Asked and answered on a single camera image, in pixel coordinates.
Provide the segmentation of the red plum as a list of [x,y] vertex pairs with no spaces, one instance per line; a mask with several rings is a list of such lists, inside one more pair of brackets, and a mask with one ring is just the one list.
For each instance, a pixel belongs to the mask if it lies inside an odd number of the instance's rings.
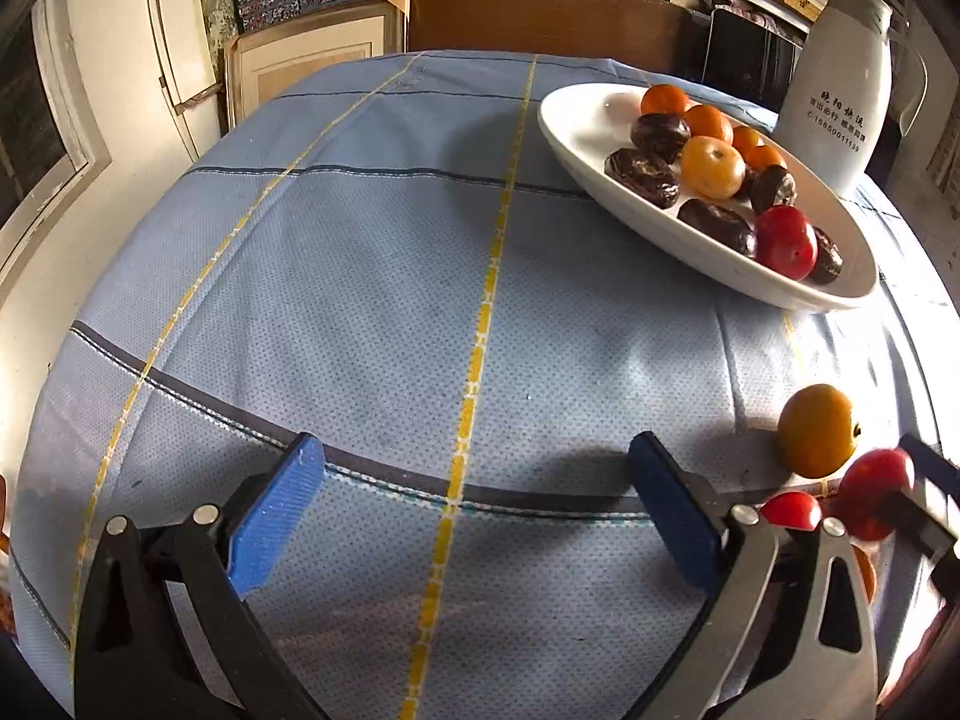
[[795,206],[776,205],[755,221],[755,259],[766,268],[794,281],[814,270],[818,244],[814,228]]
[[836,491],[833,515],[853,538],[877,543],[893,528],[880,516],[884,500],[901,488],[914,484],[911,457],[900,449],[875,449],[861,455],[844,473]]

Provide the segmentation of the small red tomato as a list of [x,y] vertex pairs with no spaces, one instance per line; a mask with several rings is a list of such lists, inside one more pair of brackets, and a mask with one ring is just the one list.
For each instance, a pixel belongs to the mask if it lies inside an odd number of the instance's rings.
[[804,491],[784,491],[770,497],[760,507],[760,514],[771,525],[801,532],[813,532],[822,522],[820,502]]

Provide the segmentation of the pale yellow fruit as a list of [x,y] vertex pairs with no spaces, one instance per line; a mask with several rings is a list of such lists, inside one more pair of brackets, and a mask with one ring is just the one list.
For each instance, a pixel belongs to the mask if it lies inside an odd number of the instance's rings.
[[853,456],[859,436],[851,400],[829,383],[816,383],[797,390],[782,408],[776,451],[794,475],[828,478]]

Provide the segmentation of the dark brown chestnut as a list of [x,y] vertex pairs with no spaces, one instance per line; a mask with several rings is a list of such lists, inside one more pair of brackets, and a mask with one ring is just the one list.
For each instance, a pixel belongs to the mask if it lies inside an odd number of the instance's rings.
[[737,211],[729,210],[726,206],[690,199],[680,207],[677,218],[737,254],[753,259],[757,253],[754,228]]

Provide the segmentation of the orange tangerine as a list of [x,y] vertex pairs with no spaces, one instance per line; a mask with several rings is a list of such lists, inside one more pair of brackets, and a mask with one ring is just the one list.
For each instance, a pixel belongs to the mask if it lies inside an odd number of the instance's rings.
[[782,154],[769,143],[750,148],[747,153],[745,153],[745,156],[743,156],[743,159],[745,160],[745,164],[757,174],[765,171],[768,167],[788,167],[788,163],[786,163]]
[[688,94],[682,88],[661,83],[647,88],[641,98],[640,111],[643,115],[683,115],[691,105]]
[[693,137],[716,138],[728,145],[734,143],[734,126],[731,119],[717,107],[709,104],[695,104],[689,107],[682,117]]

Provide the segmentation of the yellow orange kumquat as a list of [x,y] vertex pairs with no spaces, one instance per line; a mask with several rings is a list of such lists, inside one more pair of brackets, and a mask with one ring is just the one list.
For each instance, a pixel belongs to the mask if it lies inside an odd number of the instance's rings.
[[690,192],[709,200],[729,200],[739,192],[747,164],[719,138],[697,135],[680,152],[680,175]]

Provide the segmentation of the orange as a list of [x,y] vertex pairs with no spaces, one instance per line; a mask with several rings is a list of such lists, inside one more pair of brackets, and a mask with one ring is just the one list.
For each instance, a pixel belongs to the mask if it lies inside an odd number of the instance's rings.
[[754,149],[765,145],[765,140],[758,130],[747,125],[737,125],[732,130],[732,146],[740,153],[744,160],[747,160],[748,154]]

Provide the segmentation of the white thermos jug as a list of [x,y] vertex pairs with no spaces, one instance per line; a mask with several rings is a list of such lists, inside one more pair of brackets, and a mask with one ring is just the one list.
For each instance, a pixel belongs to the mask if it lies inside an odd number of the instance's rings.
[[907,135],[929,89],[924,57],[892,28],[885,0],[828,0],[805,37],[773,140],[836,195],[846,197],[882,135],[893,88],[892,47],[914,60],[919,82],[896,123]]

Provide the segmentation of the blue checked tablecloth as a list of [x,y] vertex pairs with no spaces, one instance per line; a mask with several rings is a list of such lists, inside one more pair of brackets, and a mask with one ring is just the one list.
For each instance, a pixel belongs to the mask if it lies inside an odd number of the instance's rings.
[[55,699],[96,538],[228,499],[299,433],[329,471],[251,608],[337,718],[617,718],[703,598],[633,494],[658,434],[716,488],[786,475],[799,388],[867,447],[958,437],[958,317],[884,193],[861,307],[724,288],[581,192],[537,125],[615,60],[430,52],[327,68],[189,167],[70,310],[11,524],[18,644]]

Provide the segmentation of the white oval plate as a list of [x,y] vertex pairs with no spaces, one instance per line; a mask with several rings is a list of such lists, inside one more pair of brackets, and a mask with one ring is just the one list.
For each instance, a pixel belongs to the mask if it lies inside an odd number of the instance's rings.
[[596,202],[641,238],[739,293],[782,309],[827,312],[864,304],[878,283],[877,263],[861,227],[833,190],[792,154],[784,161],[796,179],[797,208],[807,221],[827,232],[843,257],[839,277],[817,286],[791,280],[761,265],[680,219],[688,200],[711,202],[734,211],[743,221],[755,219],[750,203],[709,197],[688,180],[679,163],[672,166],[679,183],[677,201],[661,208],[610,176],[605,163],[617,149],[631,145],[630,130],[640,114],[646,89],[615,83],[581,83],[552,91],[540,103],[540,130],[566,171]]

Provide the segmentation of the brown wooden cabinet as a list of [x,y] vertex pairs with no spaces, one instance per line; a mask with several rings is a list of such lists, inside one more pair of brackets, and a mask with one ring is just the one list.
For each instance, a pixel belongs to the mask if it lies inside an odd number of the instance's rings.
[[613,59],[701,76],[708,26],[664,0],[409,0],[409,48]]

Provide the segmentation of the window frame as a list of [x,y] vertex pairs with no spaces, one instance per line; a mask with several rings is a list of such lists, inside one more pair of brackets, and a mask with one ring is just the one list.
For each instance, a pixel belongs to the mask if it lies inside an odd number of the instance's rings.
[[2,54],[2,289],[110,165],[76,59],[68,0],[36,0]]

